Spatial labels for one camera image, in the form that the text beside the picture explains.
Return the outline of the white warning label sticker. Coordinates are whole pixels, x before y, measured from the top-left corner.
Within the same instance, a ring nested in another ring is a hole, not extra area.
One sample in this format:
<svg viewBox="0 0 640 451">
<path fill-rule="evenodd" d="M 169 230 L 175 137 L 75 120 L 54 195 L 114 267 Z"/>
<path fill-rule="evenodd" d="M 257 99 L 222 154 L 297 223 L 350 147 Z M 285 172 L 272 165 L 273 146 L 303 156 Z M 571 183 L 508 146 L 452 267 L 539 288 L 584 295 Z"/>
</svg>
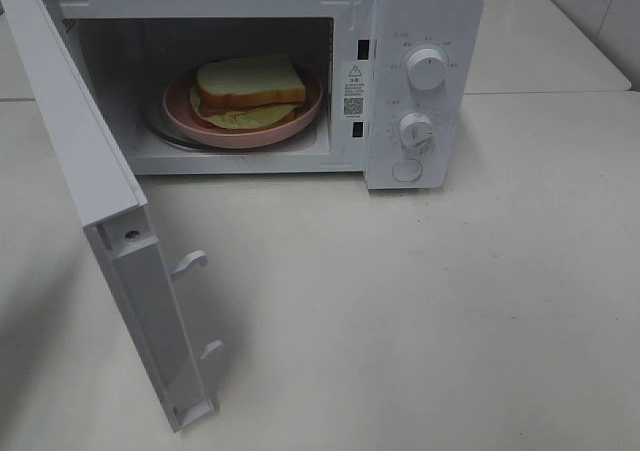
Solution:
<svg viewBox="0 0 640 451">
<path fill-rule="evenodd" d="M 342 117 L 364 120 L 367 116 L 371 66 L 368 60 L 343 61 L 340 77 Z"/>
</svg>

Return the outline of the white microwave oven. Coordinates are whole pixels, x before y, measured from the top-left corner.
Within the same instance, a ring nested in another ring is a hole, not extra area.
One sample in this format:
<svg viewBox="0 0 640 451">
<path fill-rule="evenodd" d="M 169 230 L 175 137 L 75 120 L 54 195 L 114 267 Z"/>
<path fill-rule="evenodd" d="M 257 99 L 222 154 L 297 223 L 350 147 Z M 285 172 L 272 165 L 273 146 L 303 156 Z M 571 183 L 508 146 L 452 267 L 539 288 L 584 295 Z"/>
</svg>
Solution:
<svg viewBox="0 0 640 451">
<path fill-rule="evenodd" d="M 483 0 L 57 0 L 78 25 L 81 55 L 98 105 L 135 177 L 360 172 L 371 189 L 443 184 Z M 406 74 L 411 51 L 427 44 L 448 58 L 445 80 L 419 91 Z M 192 153 L 140 134 L 140 115 L 163 111 L 166 89 L 203 64 L 284 54 L 324 89 L 328 154 Z M 343 61 L 371 66 L 367 116 L 342 117 Z M 433 137 L 403 147 L 398 126 L 427 114 Z M 422 164 L 414 182 L 392 175 L 404 159 Z"/>
</svg>

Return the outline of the round door release button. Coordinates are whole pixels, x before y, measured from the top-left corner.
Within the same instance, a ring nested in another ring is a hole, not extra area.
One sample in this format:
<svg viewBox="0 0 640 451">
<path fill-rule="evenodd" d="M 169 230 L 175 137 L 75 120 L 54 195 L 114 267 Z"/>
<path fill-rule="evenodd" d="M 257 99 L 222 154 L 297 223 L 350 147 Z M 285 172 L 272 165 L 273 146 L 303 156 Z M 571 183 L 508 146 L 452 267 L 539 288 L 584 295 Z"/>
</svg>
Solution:
<svg viewBox="0 0 640 451">
<path fill-rule="evenodd" d="M 392 167 L 392 175 L 398 182 L 416 181 L 422 174 L 422 164 L 415 159 L 404 159 L 396 162 Z"/>
</svg>

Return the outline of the pink round plate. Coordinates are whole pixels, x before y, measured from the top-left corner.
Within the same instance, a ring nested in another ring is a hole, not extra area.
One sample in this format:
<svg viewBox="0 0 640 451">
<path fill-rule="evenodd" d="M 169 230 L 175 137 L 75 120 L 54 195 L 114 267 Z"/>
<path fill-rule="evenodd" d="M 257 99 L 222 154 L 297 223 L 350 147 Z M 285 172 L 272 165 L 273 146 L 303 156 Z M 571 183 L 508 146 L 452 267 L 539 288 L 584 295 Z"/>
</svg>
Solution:
<svg viewBox="0 0 640 451">
<path fill-rule="evenodd" d="M 266 128 L 226 129 L 200 118 L 192 102 L 196 94 L 194 72 L 188 72 L 166 89 L 162 102 L 164 115 L 173 130 L 205 149 L 245 150 L 274 145 L 309 128 L 321 109 L 324 94 L 321 82 L 307 69 L 297 67 L 296 71 L 306 86 L 305 103 Z"/>
</svg>

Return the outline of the upper white power knob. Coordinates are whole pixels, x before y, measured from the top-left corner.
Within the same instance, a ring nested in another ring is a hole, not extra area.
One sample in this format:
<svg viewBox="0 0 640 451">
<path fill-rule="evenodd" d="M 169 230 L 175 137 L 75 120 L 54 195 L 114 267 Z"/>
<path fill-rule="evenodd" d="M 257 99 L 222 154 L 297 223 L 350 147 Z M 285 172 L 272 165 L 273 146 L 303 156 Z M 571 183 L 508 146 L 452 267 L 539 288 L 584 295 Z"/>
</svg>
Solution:
<svg viewBox="0 0 640 451">
<path fill-rule="evenodd" d="M 427 44 L 411 51 L 406 59 L 406 74 L 411 86 L 419 91 L 430 91 L 445 80 L 448 58 L 434 44 Z"/>
</svg>

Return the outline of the lower white timer knob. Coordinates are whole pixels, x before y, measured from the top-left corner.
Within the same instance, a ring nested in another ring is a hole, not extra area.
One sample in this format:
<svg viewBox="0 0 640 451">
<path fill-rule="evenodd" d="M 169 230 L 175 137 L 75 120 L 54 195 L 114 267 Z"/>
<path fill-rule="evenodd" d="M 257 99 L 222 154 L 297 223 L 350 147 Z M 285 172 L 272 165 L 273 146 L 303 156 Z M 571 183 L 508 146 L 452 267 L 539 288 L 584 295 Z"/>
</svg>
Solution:
<svg viewBox="0 0 640 451">
<path fill-rule="evenodd" d="M 433 137 L 434 130 L 432 120 L 427 114 L 409 113 L 399 122 L 400 143 L 407 149 L 419 149 Z"/>
</svg>

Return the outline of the glass microwave turntable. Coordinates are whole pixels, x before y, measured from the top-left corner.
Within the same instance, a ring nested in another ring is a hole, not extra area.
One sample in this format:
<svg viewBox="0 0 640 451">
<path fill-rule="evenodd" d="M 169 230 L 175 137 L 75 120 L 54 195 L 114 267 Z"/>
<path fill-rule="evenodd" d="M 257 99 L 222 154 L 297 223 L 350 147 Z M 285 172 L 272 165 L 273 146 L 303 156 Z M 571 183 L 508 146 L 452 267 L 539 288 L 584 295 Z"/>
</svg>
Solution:
<svg viewBox="0 0 640 451">
<path fill-rule="evenodd" d="M 140 134 L 146 133 L 163 141 L 168 146 L 192 153 L 209 154 L 293 154 L 311 155 L 328 154 L 330 151 L 330 136 L 328 130 L 327 112 L 320 109 L 319 114 L 302 131 L 295 135 L 266 146 L 251 148 L 221 148 L 199 143 L 187 137 L 182 131 L 170 123 L 169 118 L 161 111 L 146 110 L 140 115 Z"/>
</svg>

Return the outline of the white bread sandwich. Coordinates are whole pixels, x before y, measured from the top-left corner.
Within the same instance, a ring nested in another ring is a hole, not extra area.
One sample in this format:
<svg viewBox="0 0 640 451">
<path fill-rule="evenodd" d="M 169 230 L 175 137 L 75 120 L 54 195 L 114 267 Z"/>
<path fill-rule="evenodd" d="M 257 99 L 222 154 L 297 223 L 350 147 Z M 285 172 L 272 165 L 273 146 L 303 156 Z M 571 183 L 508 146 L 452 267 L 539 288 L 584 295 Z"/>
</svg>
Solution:
<svg viewBox="0 0 640 451">
<path fill-rule="evenodd" d="M 284 54 L 205 63 L 189 91 L 194 115 L 228 130 L 275 125 L 290 118 L 306 98 L 306 86 Z"/>
</svg>

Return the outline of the white microwave door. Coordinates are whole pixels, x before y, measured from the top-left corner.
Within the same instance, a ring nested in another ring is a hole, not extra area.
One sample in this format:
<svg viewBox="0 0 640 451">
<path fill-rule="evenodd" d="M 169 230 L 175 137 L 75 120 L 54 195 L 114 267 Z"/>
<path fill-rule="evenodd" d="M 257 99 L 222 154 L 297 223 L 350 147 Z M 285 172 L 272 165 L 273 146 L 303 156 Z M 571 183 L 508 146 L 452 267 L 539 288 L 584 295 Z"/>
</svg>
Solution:
<svg viewBox="0 0 640 451">
<path fill-rule="evenodd" d="M 96 104 L 78 25 L 57 0 L 2 5 L 83 232 L 168 422 L 181 430 L 215 408 L 173 287 L 206 255 L 167 267 L 147 198 Z"/>
</svg>

